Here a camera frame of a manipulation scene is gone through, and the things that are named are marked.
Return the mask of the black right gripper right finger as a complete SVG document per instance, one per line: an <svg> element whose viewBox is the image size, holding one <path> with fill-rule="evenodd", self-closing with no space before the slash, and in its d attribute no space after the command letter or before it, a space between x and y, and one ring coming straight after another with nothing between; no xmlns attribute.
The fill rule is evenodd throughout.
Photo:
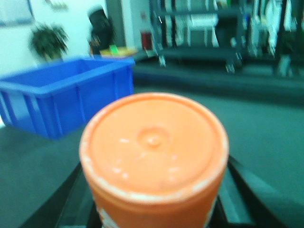
<svg viewBox="0 0 304 228"><path fill-rule="evenodd" d="M282 195L229 156L215 206L216 228L286 228Z"/></svg>

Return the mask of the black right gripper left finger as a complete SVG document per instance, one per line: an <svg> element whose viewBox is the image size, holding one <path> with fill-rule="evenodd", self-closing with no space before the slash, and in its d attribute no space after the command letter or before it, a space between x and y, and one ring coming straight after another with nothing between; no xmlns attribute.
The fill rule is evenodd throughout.
<svg viewBox="0 0 304 228"><path fill-rule="evenodd" d="M95 204L80 164L22 228L94 228Z"/></svg>

